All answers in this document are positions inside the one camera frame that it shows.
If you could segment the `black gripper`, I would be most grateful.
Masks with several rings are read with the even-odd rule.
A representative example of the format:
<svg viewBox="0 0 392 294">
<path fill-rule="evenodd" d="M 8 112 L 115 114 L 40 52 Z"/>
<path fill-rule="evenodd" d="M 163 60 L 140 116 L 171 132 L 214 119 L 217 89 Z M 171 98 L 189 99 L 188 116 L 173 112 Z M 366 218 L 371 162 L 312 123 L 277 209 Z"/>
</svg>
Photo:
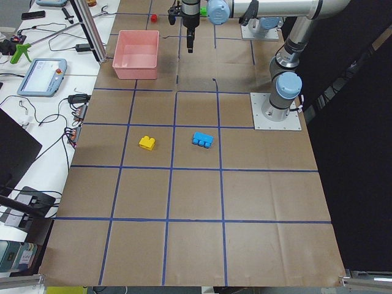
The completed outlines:
<svg viewBox="0 0 392 294">
<path fill-rule="evenodd" d="M 200 24 L 200 1 L 183 0 L 173 1 L 168 9 L 168 21 L 174 25 L 176 17 L 183 18 L 183 25 L 187 28 L 187 52 L 194 52 L 195 28 Z"/>
</svg>

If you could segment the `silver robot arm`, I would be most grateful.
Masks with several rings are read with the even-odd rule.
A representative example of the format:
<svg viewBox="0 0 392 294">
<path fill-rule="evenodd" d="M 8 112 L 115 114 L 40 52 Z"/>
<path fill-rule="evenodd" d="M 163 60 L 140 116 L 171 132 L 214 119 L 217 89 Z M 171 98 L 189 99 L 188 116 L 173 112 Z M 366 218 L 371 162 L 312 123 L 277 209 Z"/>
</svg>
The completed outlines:
<svg viewBox="0 0 392 294">
<path fill-rule="evenodd" d="M 290 34 L 269 64 L 271 95 L 266 102 L 266 116 L 282 121 L 291 103 L 301 94 L 301 78 L 295 73 L 317 21 L 341 12 L 348 1 L 208 1 L 206 16 L 217 26 L 237 18 L 243 27 L 262 17 L 296 17 Z"/>
<path fill-rule="evenodd" d="M 262 32 L 268 32 L 269 30 L 276 28 L 279 21 L 279 17 L 260 17 L 255 19 L 251 28 L 255 33 L 261 34 Z"/>
</svg>

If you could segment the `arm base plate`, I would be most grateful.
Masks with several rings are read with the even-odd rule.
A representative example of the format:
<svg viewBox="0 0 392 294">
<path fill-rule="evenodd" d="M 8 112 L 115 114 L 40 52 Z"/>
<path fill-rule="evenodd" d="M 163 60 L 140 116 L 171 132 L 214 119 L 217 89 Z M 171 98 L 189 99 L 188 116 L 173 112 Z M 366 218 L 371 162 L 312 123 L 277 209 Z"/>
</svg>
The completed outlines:
<svg viewBox="0 0 392 294">
<path fill-rule="evenodd" d="M 279 40 L 279 35 L 277 28 L 254 29 L 250 25 L 241 26 L 241 35 L 244 40 L 261 40 L 267 42 L 277 42 Z"/>
<path fill-rule="evenodd" d="M 251 92 L 251 107 L 255 130 L 295 131 L 302 130 L 297 111 L 280 110 L 270 104 L 270 93 Z"/>
</svg>

